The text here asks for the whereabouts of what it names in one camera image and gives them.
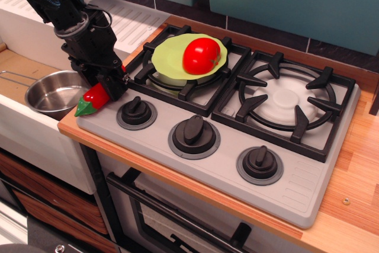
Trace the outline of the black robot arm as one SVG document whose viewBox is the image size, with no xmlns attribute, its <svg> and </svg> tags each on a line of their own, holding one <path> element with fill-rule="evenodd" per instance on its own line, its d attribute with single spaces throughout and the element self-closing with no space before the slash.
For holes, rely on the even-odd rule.
<svg viewBox="0 0 379 253">
<path fill-rule="evenodd" d="M 101 84 L 112 101 L 127 90 L 126 72 L 114 51 L 110 14 L 85 0 L 26 0 L 62 39 L 73 70 L 90 86 Z"/>
</svg>

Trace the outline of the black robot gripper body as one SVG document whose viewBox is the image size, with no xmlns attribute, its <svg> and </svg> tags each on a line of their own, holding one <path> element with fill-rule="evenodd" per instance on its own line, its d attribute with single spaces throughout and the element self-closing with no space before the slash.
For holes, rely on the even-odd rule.
<svg viewBox="0 0 379 253">
<path fill-rule="evenodd" d="M 69 59 L 89 65 L 96 76 L 101 71 L 110 72 L 119 68 L 122 61 L 114 51 L 116 36 L 105 11 L 86 9 L 80 16 L 78 23 L 60 31 L 60 38 L 65 41 L 62 50 L 69 55 Z"/>
</svg>

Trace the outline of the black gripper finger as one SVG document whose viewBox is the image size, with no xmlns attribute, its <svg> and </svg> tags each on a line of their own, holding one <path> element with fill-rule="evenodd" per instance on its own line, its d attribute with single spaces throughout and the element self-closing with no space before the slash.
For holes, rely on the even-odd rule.
<svg viewBox="0 0 379 253">
<path fill-rule="evenodd" d="M 99 73 L 97 79 L 112 101 L 118 101 L 129 88 L 127 75 L 123 73 L 116 75 Z"/>
<path fill-rule="evenodd" d="M 87 84 L 90 86 L 95 86 L 98 83 L 95 70 L 92 69 L 89 65 L 82 63 L 77 59 L 70 59 L 70 62 L 71 68 L 76 71 Z"/>
</svg>

